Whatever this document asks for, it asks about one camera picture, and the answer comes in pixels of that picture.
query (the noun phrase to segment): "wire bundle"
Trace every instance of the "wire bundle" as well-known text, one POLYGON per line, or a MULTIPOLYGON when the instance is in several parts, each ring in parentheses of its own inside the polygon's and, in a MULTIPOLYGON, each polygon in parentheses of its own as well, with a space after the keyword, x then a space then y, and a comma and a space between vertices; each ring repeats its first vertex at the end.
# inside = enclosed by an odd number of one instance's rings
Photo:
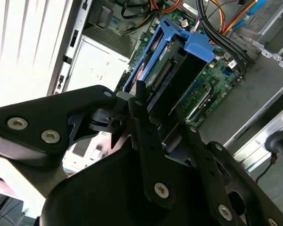
POLYGON ((234 27, 244 16, 244 14, 249 11, 258 0, 252 1, 250 4, 248 4, 241 12, 238 12, 228 23, 228 25, 223 29, 223 35, 227 35, 228 32, 234 27))
MULTIPOLYGON (((180 6, 182 1, 183 0, 176 0, 175 4, 173 6, 171 6, 170 8, 163 9, 163 10, 161 10, 161 12, 162 13, 173 12, 175 9, 177 9, 178 6, 180 6)), ((155 0, 151 0, 151 4, 152 4, 154 9, 159 10, 159 7, 158 7, 157 3, 155 2, 155 0)))
POLYGON ((227 37, 223 36, 219 32, 217 32, 214 27, 208 21, 208 18, 205 14, 203 1, 196 0, 197 10, 199 13, 199 17, 203 24, 203 28, 207 33, 208 37, 216 44, 224 48, 234 60, 237 62, 239 66, 240 72, 243 74, 246 72, 246 65, 244 62, 252 63, 253 60, 234 42, 229 40, 227 37))
POLYGON ((140 29, 141 27, 146 25, 148 22, 150 22, 155 15, 159 15, 160 13, 173 12, 175 9, 178 8, 178 6, 182 3, 182 1, 183 0, 177 0, 172 7, 167 8, 167 9, 160 9, 160 7, 157 5, 155 0, 148 0, 148 4, 135 4, 135 5, 129 5, 130 0, 126 0, 124 4, 121 4, 119 1, 116 0, 115 1, 116 4, 123 7, 121 11, 121 15, 124 19, 133 19, 133 18, 145 16, 145 18, 141 20, 139 23, 137 23, 134 27, 127 29, 123 33, 123 35, 127 36, 127 35, 130 35, 136 32, 138 29, 140 29), (149 7, 149 10, 145 13, 139 13, 139 14, 129 15, 129 16, 125 15, 125 11, 127 8, 138 8, 138 7, 149 7))

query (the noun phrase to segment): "silver screw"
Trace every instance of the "silver screw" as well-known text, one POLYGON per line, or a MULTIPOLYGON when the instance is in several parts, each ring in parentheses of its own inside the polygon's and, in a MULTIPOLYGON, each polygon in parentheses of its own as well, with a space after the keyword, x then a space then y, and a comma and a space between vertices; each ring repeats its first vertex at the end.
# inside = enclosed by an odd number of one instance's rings
POLYGON ((268 219, 268 222, 271 226, 278 226, 278 224, 271 218, 268 219))
POLYGON ((219 210, 219 213, 221 214, 221 216, 226 219, 227 221, 231 221, 233 219, 232 217, 232 213, 230 212, 230 210, 224 206, 224 205, 219 205, 218 206, 218 210, 219 210))
POLYGON ((111 96, 112 96, 112 94, 109 93, 109 92, 107 92, 107 91, 105 91, 104 94, 105 94, 106 96, 108 96, 108 97, 111 97, 111 96))
POLYGON ((169 197, 169 189, 163 183, 157 182, 154 185, 154 190, 160 198, 166 199, 169 197))
POLYGON ((139 101, 135 101, 135 103, 137 104, 137 105, 139 105, 139 106, 142 106, 142 104, 141 104, 141 102, 139 102, 139 101))
POLYGON ((194 133, 197 132, 197 130, 196 130, 193 126, 190 126, 190 130, 191 130, 192 132, 194 132, 194 133))
POLYGON ((216 148, 218 149, 218 150, 220 150, 220 151, 222 151, 222 146, 220 146, 220 145, 216 145, 216 148))
POLYGON ((42 132, 42 140, 48 144, 55 144, 60 140, 60 134, 54 130, 46 130, 42 132))
POLYGON ((22 118, 11 118, 8 120, 8 127, 15 130, 22 130, 28 126, 28 122, 22 118))

